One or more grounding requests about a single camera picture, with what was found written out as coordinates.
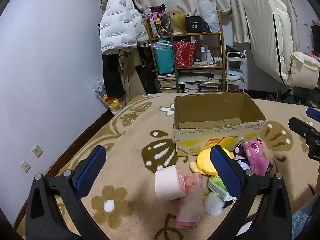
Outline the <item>green tissue pack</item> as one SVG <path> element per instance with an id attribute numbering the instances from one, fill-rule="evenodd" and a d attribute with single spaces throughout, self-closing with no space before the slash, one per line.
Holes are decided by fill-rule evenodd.
<path id="1" fill-rule="evenodd" d="M 236 200 L 235 197 L 229 194 L 227 188 L 225 187 L 219 176 L 211 176 L 208 179 L 207 187 L 208 189 L 216 193 L 224 202 Z"/>

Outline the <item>purple haired doll plush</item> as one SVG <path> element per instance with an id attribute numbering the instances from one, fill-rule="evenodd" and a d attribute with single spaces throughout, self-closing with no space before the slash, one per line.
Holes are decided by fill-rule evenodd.
<path id="1" fill-rule="evenodd" d="M 233 151 L 234 160 L 242 167 L 243 170 L 249 170 L 250 165 L 247 159 L 247 155 L 244 152 L 244 148 L 241 144 L 237 145 Z"/>

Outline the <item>yellow plush toy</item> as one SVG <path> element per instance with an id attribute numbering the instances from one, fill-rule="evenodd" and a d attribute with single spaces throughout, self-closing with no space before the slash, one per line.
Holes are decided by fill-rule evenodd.
<path id="1" fill-rule="evenodd" d="M 218 176 L 218 172 L 215 169 L 210 159 L 210 153 L 212 148 L 203 150 L 198 156 L 196 161 L 192 161 L 189 165 L 190 169 L 195 173 L 200 173 L 205 176 Z"/>

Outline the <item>pink bear plush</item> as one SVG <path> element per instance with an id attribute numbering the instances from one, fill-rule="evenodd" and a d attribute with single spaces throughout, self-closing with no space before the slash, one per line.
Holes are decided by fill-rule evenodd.
<path id="1" fill-rule="evenodd" d="M 263 143 L 260 139 L 249 140 L 243 145 L 251 170 L 257 176 L 265 176 L 269 166 L 264 157 Z"/>

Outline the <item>white fluffy pompom plush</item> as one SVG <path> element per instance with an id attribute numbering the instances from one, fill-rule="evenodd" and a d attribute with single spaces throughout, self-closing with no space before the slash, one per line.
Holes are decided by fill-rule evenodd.
<path id="1" fill-rule="evenodd" d="M 203 207 L 210 216 L 219 216 L 223 211 L 225 202 L 214 192 L 209 193 L 204 198 Z"/>

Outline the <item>dark purple small box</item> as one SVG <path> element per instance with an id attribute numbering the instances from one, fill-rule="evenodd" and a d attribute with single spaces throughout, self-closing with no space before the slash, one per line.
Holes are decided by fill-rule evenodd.
<path id="1" fill-rule="evenodd" d="M 272 170 L 273 170 L 273 164 L 269 162 L 267 170 L 265 172 L 265 176 L 269 176 L 271 174 Z"/>

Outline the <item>pink blanket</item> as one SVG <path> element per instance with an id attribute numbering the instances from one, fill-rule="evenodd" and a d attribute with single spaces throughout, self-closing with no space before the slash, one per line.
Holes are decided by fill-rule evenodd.
<path id="1" fill-rule="evenodd" d="M 205 215 L 203 208 L 203 177 L 200 173 L 184 176 L 186 194 L 179 201 L 175 228 L 195 229 L 200 218 Z"/>

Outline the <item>cardboard box with yellow print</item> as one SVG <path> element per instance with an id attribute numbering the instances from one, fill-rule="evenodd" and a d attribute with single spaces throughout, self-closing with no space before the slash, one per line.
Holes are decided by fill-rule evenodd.
<path id="1" fill-rule="evenodd" d="M 174 105 L 179 157 L 197 156 L 215 145 L 232 151 L 238 143 L 259 137 L 265 123 L 263 112 L 244 92 L 177 96 Z"/>

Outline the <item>white rolling cart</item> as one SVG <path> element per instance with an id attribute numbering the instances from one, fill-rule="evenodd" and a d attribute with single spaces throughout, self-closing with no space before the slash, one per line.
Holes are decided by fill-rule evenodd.
<path id="1" fill-rule="evenodd" d="M 242 70 L 242 65 L 247 63 L 246 51 L 230 51 L 226 55 L 226 91 L 229 91 L 229 86 L 242 86 L 246 83 L 245 74 Z"/>

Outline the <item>white folded mattress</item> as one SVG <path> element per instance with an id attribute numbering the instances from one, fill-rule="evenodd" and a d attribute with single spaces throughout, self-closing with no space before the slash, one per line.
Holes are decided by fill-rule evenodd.
<path id="1" fill-rule="evenodd" d="M 291 20 L 283 0 L 243 0 L 255 64 L 279 82 L 298 86 L 292 69 Z"/>

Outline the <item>stack of books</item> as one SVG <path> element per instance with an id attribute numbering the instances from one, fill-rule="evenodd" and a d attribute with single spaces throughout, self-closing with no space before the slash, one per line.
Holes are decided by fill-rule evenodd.
<path id="1" fill-rule="evenodd" d="M 176 93 L 176 75 L 175 73 L 161 74 L 158 76 L 160 91 L 162 93 Z"/>

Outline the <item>red gift bag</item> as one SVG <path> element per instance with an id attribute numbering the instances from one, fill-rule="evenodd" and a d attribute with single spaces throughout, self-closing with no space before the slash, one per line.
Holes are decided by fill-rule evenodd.
<path id="1" fill-rule="evenodd" d="M 196 43 L 175 41 L 175 61 L 178 67 L 191 67 L 195 59 Z"/>

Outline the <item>black box labelled 40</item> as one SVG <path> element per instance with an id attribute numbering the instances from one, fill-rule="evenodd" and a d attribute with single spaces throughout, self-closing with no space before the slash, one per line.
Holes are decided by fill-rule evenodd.
<path id="1" fill-rule="evenodd" d="M 185 27 L 187 33 L 201 33 L 202 18 L 200 16 L 187 16 L 185 18 Z"/>

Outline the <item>blonde wig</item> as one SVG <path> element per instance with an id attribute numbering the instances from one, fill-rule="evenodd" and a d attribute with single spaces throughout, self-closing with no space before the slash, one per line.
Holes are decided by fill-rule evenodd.
<path id="1" fill-rule="evenodd" d="M 173 34 L 185 34 L 186 27 L 185 27 L 185 17 L 186 14 L 182 11 L 171 11 L 170 12 L 170 21 Z"/>

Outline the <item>wall socket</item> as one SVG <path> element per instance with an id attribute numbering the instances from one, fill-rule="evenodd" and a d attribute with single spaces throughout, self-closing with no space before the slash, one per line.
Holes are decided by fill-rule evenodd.
<path id="1" fill-rule="evenodd" d="M 32 149 L 32 153 L 35 155 L 36 158 L 39 158 L 43 154 L 43 150 L 40 148 L 39 145 L 36 145 Z"/>
<path id="2" fill-rule="evenodd" d="M 28 162 L 25 161 L 25 160 L 23 160 L 23 161 L 21 162 L 20 167 L 21 167 L 21 169 L 22 169 L 25 173 L 27 173 L 27 172 L 30 170 L 30 168 L 31 168 L 31 166 L 30 166 L 30 165 L 28 164 Z"/>

